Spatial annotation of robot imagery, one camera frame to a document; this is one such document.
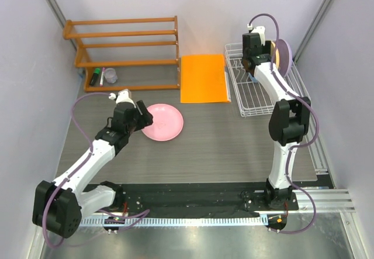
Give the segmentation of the pink plate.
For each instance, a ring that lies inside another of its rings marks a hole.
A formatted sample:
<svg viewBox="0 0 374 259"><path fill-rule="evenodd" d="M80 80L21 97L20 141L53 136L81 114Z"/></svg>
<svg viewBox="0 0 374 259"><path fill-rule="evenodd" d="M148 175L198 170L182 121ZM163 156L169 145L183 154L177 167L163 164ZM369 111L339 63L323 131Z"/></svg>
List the pink plate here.
<svg viewBox="0 0 374 259"><path fill-rule="evenodd" d="M157 103L150 105L147 110L153 115L153 124L142 130L146 137L155 141L169 141L181 133L184 120L176 107Z"/></svg>

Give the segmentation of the blue plate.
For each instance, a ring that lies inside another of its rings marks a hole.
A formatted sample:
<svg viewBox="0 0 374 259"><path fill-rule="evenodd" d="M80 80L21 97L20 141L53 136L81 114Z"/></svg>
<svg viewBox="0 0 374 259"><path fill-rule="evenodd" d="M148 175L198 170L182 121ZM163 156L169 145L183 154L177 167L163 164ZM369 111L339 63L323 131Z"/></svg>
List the blue plate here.
<svg viewBox="0 0 374 259"><path fill-rule="evenodd" d="M248 76L249 76L251 82L258 83L258 80L251 73L249 73Z"/></svg>

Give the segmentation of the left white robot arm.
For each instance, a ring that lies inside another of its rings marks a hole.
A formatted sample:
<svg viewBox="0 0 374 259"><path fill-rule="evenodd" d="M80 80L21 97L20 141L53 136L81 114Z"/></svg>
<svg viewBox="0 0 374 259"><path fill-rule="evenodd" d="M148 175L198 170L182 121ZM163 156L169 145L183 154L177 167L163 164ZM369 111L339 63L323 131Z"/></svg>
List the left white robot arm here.
<svg viewBox="0 0 374 259"><path fill-rule="evenodd" d="M98 132L89 149L54 181L42 181L34 195L32 222L64 239L71 237L80 221L103 208L113 212L124 206L123 188L109 181L85 192L86 186L128 144L133 132L152 125L153 116L143 101L126 99L116 104L113 116Z"/></svg>

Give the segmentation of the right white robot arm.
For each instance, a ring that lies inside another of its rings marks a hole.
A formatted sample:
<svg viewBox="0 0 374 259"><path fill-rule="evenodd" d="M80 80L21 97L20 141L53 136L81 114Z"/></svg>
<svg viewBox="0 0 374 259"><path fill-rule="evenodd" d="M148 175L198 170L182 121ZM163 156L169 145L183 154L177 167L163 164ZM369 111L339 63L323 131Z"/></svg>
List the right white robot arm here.
<svg viewBox="0 0 374 259"><path fill-rule="evenodd" d="M310 104L286 82L291 71L292 52L289 44L265 40L259 30L243 34L242 65L265 88L274 104L268 125L274 142L272 169L266 180L264 202L270 209L283 209L292 198L292 170L297 147L309 131Z"/></svg>

